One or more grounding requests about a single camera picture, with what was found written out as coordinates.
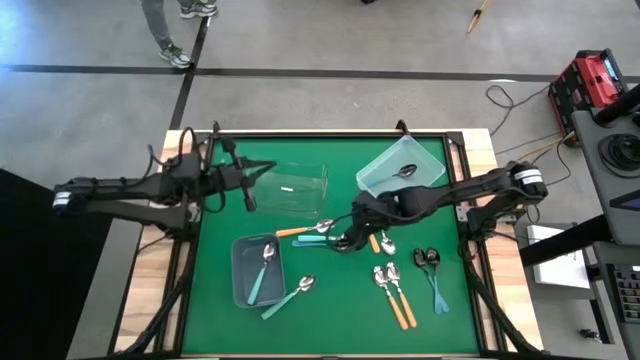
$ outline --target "clear plastic container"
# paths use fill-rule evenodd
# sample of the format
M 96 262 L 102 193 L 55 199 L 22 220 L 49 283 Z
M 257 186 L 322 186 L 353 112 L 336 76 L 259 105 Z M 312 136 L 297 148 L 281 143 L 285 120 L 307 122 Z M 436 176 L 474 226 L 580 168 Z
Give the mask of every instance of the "clear plastic container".
M 324 206 L 327 181 L 324 164 L 278 163 L 254 186 L 258 211 L 315 219 Z
M 416 171 L 407 176 L 400 168 L 414 164 Z M 405 135 L 356 174 L 360 190 L 378 196 L 407 186 L 429 186 L 444 174 L 444 165 L 411 136 Z

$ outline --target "shoe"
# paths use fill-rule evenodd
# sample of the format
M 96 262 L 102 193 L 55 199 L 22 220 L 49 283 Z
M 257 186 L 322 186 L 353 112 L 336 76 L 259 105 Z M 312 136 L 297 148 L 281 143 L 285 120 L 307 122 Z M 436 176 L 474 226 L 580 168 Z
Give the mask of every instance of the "shoe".
M 191 19 L 194 16 L 209 17 L 218 13 L 218 7 L 216 4 L 203 4 L 200 1 L 196 1 L 188 8 L 180 8 L 180 17 L 183 19 Z
M 162 60 L 168 61 L 173 67 L 178 69 L 186 69 L 191 66 L 191 58 L 189 55 L 182 52 L 182 48 L 179 48 L 173 44 L 169 45 L 166 49 L 160 50 L 158 56 Z

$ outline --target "concrete floor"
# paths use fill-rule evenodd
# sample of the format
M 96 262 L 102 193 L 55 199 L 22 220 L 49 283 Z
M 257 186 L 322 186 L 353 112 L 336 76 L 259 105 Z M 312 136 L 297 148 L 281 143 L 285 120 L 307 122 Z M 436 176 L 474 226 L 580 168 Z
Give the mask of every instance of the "concrete floor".
M 577 50 L 609 47 L 623 74 L 640 75 L 640 10 L 633 0 L 494 0 L 467 37 L 480 3 L 219 0 L 199 67 L 549 75 Z M 180 19 L 174 1 L 165 9 L 174 41 L 190 51 L 200 21 Z M 165 66 L 155 52 L 137 1 L 0 0 L 0 64 Z M 162 144 L 183 77 L 0 70 L 0 166 L 49 187 L 76 175 L 139 176 L 146 144 Z M 388 128 L 402 118 L 411 127 L 493 129 L 504 110 L 485 98 L 491 84 L 196 76 L 182 126 L 209 128 L 215 119 L 227 129 Z M 501 85 L 518 100 L 546 84 Z M 494 148 L 555 131 L 540 95 L 512 112 Z M 579 222 L 600 214 L 582 154 L 563 148 L 563 158 L 573 176 L 550 188 L 542 220 Z M 538 165 L 547 181 L 564 175 L 555 154 Z M 88 299 L 100 310 L 83 314 L 71 358 L 105 353 L 138 234 L 139 226 L 114 225 Z M 547 350 L 624 358 L 619 342 L 595 345 L 576 336 L 594 328 L 587 301 L 546 295 L 533 292 Z

